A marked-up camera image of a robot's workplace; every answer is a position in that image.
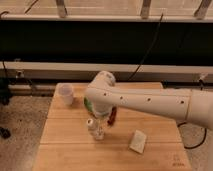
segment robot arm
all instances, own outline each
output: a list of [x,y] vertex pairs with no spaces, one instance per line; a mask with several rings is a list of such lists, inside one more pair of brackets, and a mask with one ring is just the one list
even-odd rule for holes
[[86,90],[96,117],[111,113],[120,106],[173,119],[185,120],[213,129],[213,93],[198,90],[120,89],[114,76],[100,72]]

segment gray floor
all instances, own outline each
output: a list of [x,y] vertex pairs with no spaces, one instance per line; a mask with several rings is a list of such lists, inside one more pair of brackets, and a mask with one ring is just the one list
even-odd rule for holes
[[[8,106],[1,106],[0,126],[11,130],[8,140],[0,138],[1,171],[31,171],[39,140],[50,106],[51,97],[16,96]],[[203,129],[194,125],[180,128],[187,146],[202,139]],[[210,139],[199,148],[187,150],[194,171],[202,171],[206,160],[207,145]]]
[[0,170],[30,171],[51,102],[50,97],[13,97],[1,107],[0,126],[10,129],[8,140],[0,138]]

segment plastic cup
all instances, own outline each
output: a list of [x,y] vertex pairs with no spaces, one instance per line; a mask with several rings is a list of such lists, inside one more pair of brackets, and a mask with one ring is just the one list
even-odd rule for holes
[[58,94],[66,105],[72,105],[74,99],[74,89],[71,84],[64,83],[59,85]]

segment wooden tabletop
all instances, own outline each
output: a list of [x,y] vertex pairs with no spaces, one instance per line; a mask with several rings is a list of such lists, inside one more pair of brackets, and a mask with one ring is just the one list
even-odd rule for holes
[[[90,118],[83,105],[87,84],[73,83],[75,99],[66,106],[56,91],[40,141],[34,171],[191,171],[174,120],[118,108],[105,139],[87,131]],[[162,88],[160,83],[117,83],[121,88]],[[128,148],[135,130],[147,135],[144,153]]]

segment cable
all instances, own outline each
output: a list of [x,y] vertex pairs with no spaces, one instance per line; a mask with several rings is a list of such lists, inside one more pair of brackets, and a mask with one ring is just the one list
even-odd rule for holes
[[[200,83],[200,90],[202,91],[203,87],[204,87],[204,82],[203,82],[203,80],[200,79],[199,83]],[[187,122],[180,123],[180,124],[178,124],[178,127],[181,127],[182,125],[186,125],[186,124],[187,124]],[[184,148],[188,149],[188,150],[192,150],[192,149],[198,148],[201,145],[203,145],[203,143],[206,141],[206,137],[207,137],[207,129],[205,128],[204,129],[203,139],[201,140],[201,142],[199,142],[197,145],[194,145],[194,146],[184,146]]]
[[2,19],[2,16],[4,15],[4,14],[9,14],[10,12],[9,11],[3,11],[3,12],[1,12],[0,13],[0,20]]
[[25,14],[27,14],[31,9],[32,7],[38,2],[39,0],[34,0],[29,6],[28,8],[24,11]]
[[163,13],[161,14],[161,17],[160,17],[160,20],[158,22],[158,25],[157,25],[157,28],[156,28],[156,31],[155,31],[155,34],[154,34],[154,37],[153,37],[153,40],[149,46],[149,48],[147,49],[145,55],[142,57],[141,61],[139,62],[138,64],[138,67],[136,68],[136,70],[130,75],[130,77],[127,79],[127,81],[130,81],[134,76],[135,74],[138,72],[138,70],[140,69],[141,65],[144,64],[145,60],[148,58],[152,48],[154,47],[157,39],[158,39],[158,35],[159,35],[159,30],[160,30],[160,26],[161,26],[161,22],[163,20]]
[[5,67],[4,60],[2,60],[2,65],[3,65],[3,68],[4,68],[4,75],[5,75],[5,78],[7,79],[7,82],[10,83],[10,80],[9,80],[9,77],[8,77],[7,68]]
[[[188,123],[187,123],[187,122],[180,123],[180,124],[178,124],[178,127],[181,127],[182,125],[186,125],[186,124],[188,124]],[[194,145],[194,146],[184,146],[184,148],[185,148],[185,149],[189,149],[189,150],[198,148],[198,147],[200,147],[201,145],[203,145],[203,143],[204,143],[205,140],[206,140],[206,137],[207,137],[207,129],[205,128],[205,129],[204,129],[204,135],[203,135],[203,138],[202,138],[201,142],[199,142],[198,144],[196,144],[196,145]]]

